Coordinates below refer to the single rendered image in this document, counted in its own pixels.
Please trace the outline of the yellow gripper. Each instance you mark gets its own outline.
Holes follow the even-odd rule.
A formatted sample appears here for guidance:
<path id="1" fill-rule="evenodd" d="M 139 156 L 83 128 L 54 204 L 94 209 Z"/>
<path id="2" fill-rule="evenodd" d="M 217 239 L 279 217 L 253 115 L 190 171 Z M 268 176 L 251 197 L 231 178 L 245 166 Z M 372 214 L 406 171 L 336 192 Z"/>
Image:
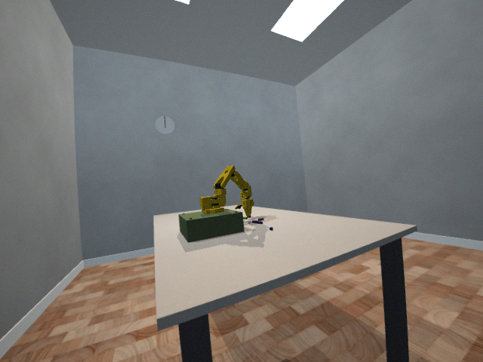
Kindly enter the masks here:
<path id="1" fill-rule="evenodd" d="M 236 209 L 240 209 L 241 206 L 244 208 L 244 211 L 245 211 L 245 214 L 247 216 L 247 218 L 251 215 L 251 209 L 252 207 L 254 206 L 254 201 L 253 199 L 245 199 L 243 201 L 241 201 L 242 204 L 239 204 L 238 206 L 236 206 L 235 208 Z"/>

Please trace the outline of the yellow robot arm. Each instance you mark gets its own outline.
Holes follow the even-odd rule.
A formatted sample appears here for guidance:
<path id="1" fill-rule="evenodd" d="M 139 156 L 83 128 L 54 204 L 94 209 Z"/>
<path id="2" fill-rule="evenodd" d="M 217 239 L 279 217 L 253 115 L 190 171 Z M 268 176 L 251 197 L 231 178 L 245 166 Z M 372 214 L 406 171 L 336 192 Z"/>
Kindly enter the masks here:
<path id="1" fill-rule="evenodd" d="M 234 166 L 228 166 L 214 184 L 215 195 L 203 197 L 204 208 L 202 208 L 202 213 L 209 214 L 224 211 L 224 206 L 226 205 L 226 189 L 224 188 L 230 179 L 241 189 L 241 199 L 248 199 L 252 196 L 251 186 L 249 186 L 248 182 L 242 179 L 242 176 L 235 171 Z"/>

